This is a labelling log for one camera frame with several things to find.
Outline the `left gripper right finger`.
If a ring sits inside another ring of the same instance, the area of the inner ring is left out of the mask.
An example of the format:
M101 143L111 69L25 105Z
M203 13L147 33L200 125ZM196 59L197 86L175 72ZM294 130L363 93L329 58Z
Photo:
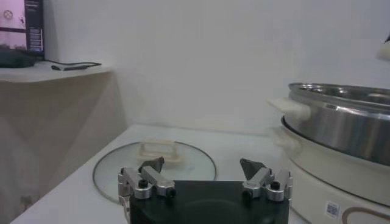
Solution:
M242 192L245 201L260 198L263 194L269 201L291 200L293 191L291 171L281 170L275 174L263 163L244 158L241 158L239 163L246 177Z

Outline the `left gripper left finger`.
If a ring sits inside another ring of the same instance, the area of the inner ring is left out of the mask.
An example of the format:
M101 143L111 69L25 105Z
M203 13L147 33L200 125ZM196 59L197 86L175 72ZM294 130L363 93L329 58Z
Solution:
M145 161L136 170L133 168L121 168L118 174L118 195L120 200L128 200L134 196L139 200L151 198L152 189L156 194L165 198L176 196L176 186L173 180L161 175L165 163L164 157Z

